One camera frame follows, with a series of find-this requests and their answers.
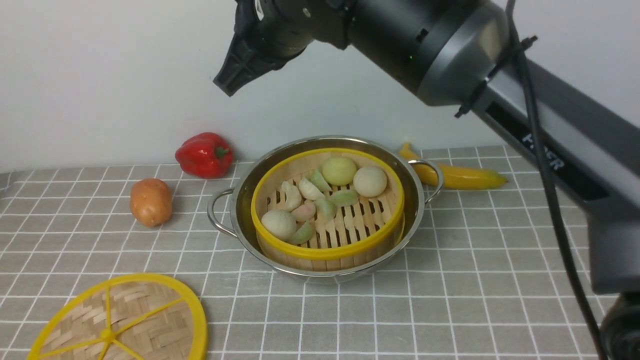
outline stainless steel pot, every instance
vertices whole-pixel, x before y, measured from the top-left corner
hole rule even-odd
[[[350,268],[347,270],[340,270],[334,272],[314,272],[298,270],[288,266],[281,265],[269,258],[267,258],[261,251],[258,241],[256,239],[255,227],[251,220],[251,213],[249,208],[251,206],[251,198],[253,196],[253,190],[256,185],[262,179],[264,174],[274,167],[277,163],[295,155],[300,152],[322,149],[327,147],[343,147],[348,149],[354,149],[371,154],[392,167],[398,177],[400,178],[405,194],[404,204],[404,236],[402,240],[386,254],[371,261],[367,264]],[[411,165],[427,165],[435,170],[438,176],[438,185],[433,193],[427,198],[424,198],[424,191],[422,189],[422,183],[418,178]],[[429,204],[434,197],[436,197],[442,188],[444,187],[444,175],[442,171],[435,163],[428,160],[410,160],[406,161],[399,155],[396,155],[392,151],[385,149],[383,146],[374,142],[344,136],[316,136],[311,138],[305,138],[295,142],[285,144],[278,147],[261,159],[256,161],[251,169],[240,179],[240,183],[235,188],[229,188],[222,190],[221,192],[213,195],[209,201],[207,207],[207,214],[211,224],[220,232],[237,238],[243,246],[256,258],[260,259],[265,264],[305,282],[316,283],[342,283],[356,279],[357,277],[371,274],[381,266],[386,264],[393,256],[395,256],[400,250],[402,250],[407,243],[411,240],[415,231],[417,230],[422,214],[424,212],[425,205]],[[229,228],[221,223],[214,214],[213,208],[216,201],[222,197],[231,195],[230,214],[231,225]]]

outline pepper stem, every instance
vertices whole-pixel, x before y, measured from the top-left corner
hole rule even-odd
[[[217,158],[222,158],[224,157],[224,155],[226,155],[229,152],[229,149],[225,149],[222,146],[219,146],[216,148],[216,157]]]

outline bamboo steamer lid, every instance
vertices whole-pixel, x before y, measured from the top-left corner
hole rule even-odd
[[[132,274],[96,285],[63,307],[28,360],[203,359],[207,320],[185,284]]]

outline yellow banana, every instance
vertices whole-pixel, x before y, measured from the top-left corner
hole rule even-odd
[[[410,143],[404,143],[399,152],[407,160],[419,159],[420,156],[411,150]],[[453,167],[438,163],[444,173],[444,187],[456,190],[487,190],[500,188],[509,180],[494,170],[483,168]],[[438,184],[436,172],[427,165],[413,165],[423,184],[435,186]]]

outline yellow steamer rim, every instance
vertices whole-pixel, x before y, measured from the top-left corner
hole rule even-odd
[[[27,360],[202,360],[207,337],[204,309],[188,286],[161,274],[123,275],[60,309]]]
[[[273,174],[275,174],[279,170],[282,170],[291,162],[304,158],[306,156],[323,154],[327,152],[335,153],[335,154],[342,153],[342,154],[357,155],[367,160],[375,162],[377,166],[381,167],[385,171],[385,173],[390,177],[390,180],[394,183],[395,189],[397,189],[394,192],[394,194],[397,197],[397,204],[392,211],[389,221],[387,221],[383,226],[381,226],[379,230],[373,232],[370,236],[367,236],[366,238],[363,238],[360,241],[350,243],[347,245],[341,245],[339,247],[334,247],[330,249],[315,249],[315,248],[300,247],[300,246],[292,245],[282,240],[279,240],[278,238],[273,236],[262,225],[262,222],[260,221],[260,217],[258,216],[257,197],[258,197],[258,194],[260,193],[260,190],[264,187],[265,182]],[[311,169],[306,169],[306,171],[304,171],[302,174],[306,174],[309,170]],[[251,218],[253,220],[253,224],[256,228],[256,232],[258,233],[258,235],[261,236],[262,239],[264,239],[264,241],[268,243],[268,245],[272,246],[276,250],[300,259],[331,261],[331,260],[340,260],[342,258],[347,258],[351,256],[357,256],[359,254],[363,254],[364,252],[367,252],[368,250],[375,248],[377,245],[381,243],[381,241],[385,240],[391,234],[391,232],[393,232],[396,229],[396,227],[404,226],[403,209],[404,209],[404,190],[403,190],[402,182],[400,181],[400,178],[395,173],[395,171],[389,165],[387,165],[384,161],[376,158],[375,156],[371,156],[370,154],[367,154],[366,152],[347,149],[347,148],[333,147],[333,148],[315,149],[311,151],[301,152],[299,154],[291,156],[290,158],[287,158],[286,160],[281,161],[276,166],[274,166],[269,171],[267,171],[266,174],[264,174],[264,176],[262,177],[262,179],[260,179],[260,181],[258,182],[258,185],[255,187],[255,190],[253,191],[253,196],[251,201]]]

